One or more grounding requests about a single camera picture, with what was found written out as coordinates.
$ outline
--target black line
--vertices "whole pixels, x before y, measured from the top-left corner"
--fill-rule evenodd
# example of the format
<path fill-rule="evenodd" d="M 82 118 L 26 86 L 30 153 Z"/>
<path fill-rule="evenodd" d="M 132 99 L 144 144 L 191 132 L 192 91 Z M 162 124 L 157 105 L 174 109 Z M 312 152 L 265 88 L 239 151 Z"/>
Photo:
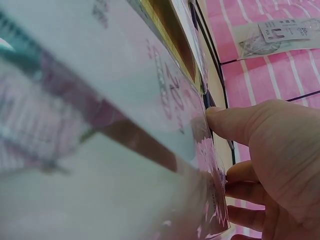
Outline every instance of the black line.
<path fill-rule="evenodd" d="M 320 90 L 314 91 L 314 92 L 311 92 L 311 93 L 308 93 L 308 94 L 305 94 L 305 95 L 302 95 L 302 96 L 297 96 L 297 97 L 291 98 L 291 99 L 287 100 L 287 102 L 294 102 L 294 101 L 297 101 L 299 99 L 304 99 L 304 98 L 307 98 L 307 97 L 310 97 L 310 96 L 313 96 L 313 95 L 316 95 L 316 94 L 320 94 Z"/>
<path fill-rule="evenodd" d="M 232 154 L 232 164 L 236 165 L 236 154 L 235 154 L 235 147 L 233 147 L 233 149 L 231 149 L 231 154 Z"/>
<path fill-rule="evenodd" d="M 231 63 L 234 63 L 236 61 L 238 61 L 238 60 L 234 59 L 234 60 L 231 60 L 231 61 L 226 61 L 226 62 L 221 63 L 221 66 L 226 65 L 226 64 L 231 64 Z"/>
<path fill-rule="evenodd" d="M 200 16 L 201 16 L 201 18 L 202 18 L 202 21 L 203 21 L 204 27 L 205 27 L 205 29 L 206 29 L 206 32 L 207 32 L 207 34 L 208 34 L 209 40 L 210 40 L 210 42 L 211 42 L 211 45 L 212 45 L 212 48 L 213 48 L 213 52 L 214 52 L 214 54 L 215 54 L 215 56 L 216 56 L 216 60 L 217 60 L 218 67 L 219 67 L 219 71 L 220 71 L 220 73 L 222 74 L 222 68 L 221 68 L 221 62 L 220 62 L 220 59 L 219 59 L 219 55 L 218 55 L 218 52 L 217 52 L 217 50 L 216 50 L 216 46 L 215 46 L 215 44 L 214 44 L 214 41 L 213 41 L 213 39 L 212 39 L 212 37 L 211 37 L 210 30 L 209 30 L 208 25 L 207 25 L 207 22 L 206 22 L 206 20 L 205 20 L 204 14 L 202 13 L 202 10 L 201 10 L 201 7 L 200 7 L 200 5 L 199 5 L 199 3 L 198 3 L 198 0 L 195 0 L 195 3 L 196 3 L 196 7 L 198 8 L 198 11 L 199 11 L 199 13 L 200 13 Z"/>
<path fill-rule="evenodd" d="M 200 30 L 201 30 L 201 32 L 202 32 L 202 35 L 203 35 L 203 37 L 204 37 L 205 43 L 206 43 L 206 45 L 208 46 L 208 49 L 209 49 L 211 58 L 212 58 L 212 60 L 213 60 L 215 69 L 216 69 L 216 71 L 217 71 L 217 73 L 218 73 L 218 77 L 219 77 L 220 83 L 221 83 L 222 86 L 224 86 L 225 83 L 224 83 L 224 79 L 223 79 L 223 76 L 222 76 L 222 72 L 219 71 L 219 64 L 217 63 L 217 60 L 216 60 L 216 58 L 215 58 L 214 52 L 212 51 L 212 48 L 210 47 L 210 43 L 209 43 L 209 40 L 208 40 L 208 38 L 207 38 L 207 34 L 206 34 L 206 32 L 205 32 L 205 29 L 204 29 L 204 27 L 202 26 L 202 23 L 201 23 L 201 20 L 200 20 L 200 18 L 199 18 L 199 15 L 196 13 L 195 16 L 196 16 L 196 20 L 197 20 L 197 22 L 198 22 L 198 25 L 199 25 L 199 27 L 200 27 Z"/>

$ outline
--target clear plastic sleeve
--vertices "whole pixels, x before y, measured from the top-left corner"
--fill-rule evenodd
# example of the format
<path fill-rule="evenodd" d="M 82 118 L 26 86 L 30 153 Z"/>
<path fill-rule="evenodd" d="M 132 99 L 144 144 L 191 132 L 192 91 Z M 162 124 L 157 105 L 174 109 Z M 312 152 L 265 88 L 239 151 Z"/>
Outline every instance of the clear plastic sleeve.
<path fill-rule="evenodd" d="M 15 15 L 20 7 L 10 4 L 0 7 L 21 18 Z M 55 24 L 56 17 L 50 17 L 69 7 L 56 0 L 58 7 L 41 18 L 46 3 L 21 4 L 33 9 L 23 12 L 25 19 L 38 16 L 42 27 Z M 1 239 L 50 239 L 57 232 L 61 239 L 208 240 L 220 235 L 230 227 L 224 172 L 201 96 L 125 0 L 96 0 L 93 6 L 84 0 L 78 6 L 64 21 L 72 16 L 100 29 L 101 19 L 97 22 L 88 8 L 106 6 L 111 19 L 108 31 L 103 25 L 79 41 L 105 42 L 99 54 L 88 51 L 78 61 L 70 61 L 68 53 L 61 61 L 62 52 L 54 46 L 41 47 L 47 42 L 40 25 L 28 25 L 26 31 L 0 13 L 0 172 L 10 170 L 14 179 L 0 181 L 6 209 Z M 67 24 L 60 27 L 66 35 L 57 38 L 78 54 L 68 37 L 79 36 Z M 81 61 L 87 69 L 77 65 Z M 15 171 L 26 167 L 69 174 Z M 53 213 L 59 219 L 54 224 Z M 7 227 L 16 221 L 37 222 L 37 230 Z"/>

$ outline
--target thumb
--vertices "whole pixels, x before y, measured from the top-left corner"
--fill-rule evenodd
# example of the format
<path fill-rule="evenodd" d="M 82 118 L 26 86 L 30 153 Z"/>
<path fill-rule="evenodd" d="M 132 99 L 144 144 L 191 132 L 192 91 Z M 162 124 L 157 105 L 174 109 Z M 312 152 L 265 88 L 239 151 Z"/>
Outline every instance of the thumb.
<path fill-rule="evenodd" d="M 269 100 L 245 108 L 210 107 L 206 110 L 209 127 L 220 137 L 248 146 L 251 135 L 280 106 L 289 104 L 280 100 Z"/>

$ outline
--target white label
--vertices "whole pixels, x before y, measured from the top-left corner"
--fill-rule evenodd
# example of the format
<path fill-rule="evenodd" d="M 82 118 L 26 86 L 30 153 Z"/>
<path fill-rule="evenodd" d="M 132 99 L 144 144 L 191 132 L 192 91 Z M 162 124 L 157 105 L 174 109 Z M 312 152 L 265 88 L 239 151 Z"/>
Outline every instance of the white label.
<path fill-rule="evenodd" d="M 311 38 L 310 30 L 294 18 L 260 22 L 258 26 L 267 43 Z"/>

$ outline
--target finger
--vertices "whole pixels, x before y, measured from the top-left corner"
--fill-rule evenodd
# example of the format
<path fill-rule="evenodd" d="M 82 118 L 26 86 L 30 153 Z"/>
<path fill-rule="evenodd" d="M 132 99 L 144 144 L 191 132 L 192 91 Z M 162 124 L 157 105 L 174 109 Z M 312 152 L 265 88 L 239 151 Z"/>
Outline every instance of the finger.
<path fill-rule="evenodd" d="M 250 136 L 269 116 L 289 103 L 269 100 L 245 107 L 221 110 L 211 107 L 206 111 L 209 127 L 220 137 L 248 145 Z"/>
<path fill-rule="evenodd" d="M 225 195 L 234 199 L 240 199 L 253 204 L 265 205 L 267 192 L 260 183 L 237 182 L 225 185 Z"/>
<path fill-rule="evenodd" d="M 251 161 L 243 161 L 233 165 L 226 172 L 226 180 L 228 183 L 237 183 L 243 181 L 259 182 Z"/>
<path fill-rule="evenodd" d="M 262 232 L 266 218 L 264 210 L 251 210 L 236 206 L 228 206 L 228 213 L 230 222 Z"/>
<path fill-rule="evenodd" d="M 253 238 L 244 235 L 234 235 L 230 240 L 261 240 L 261 238 Z"/>

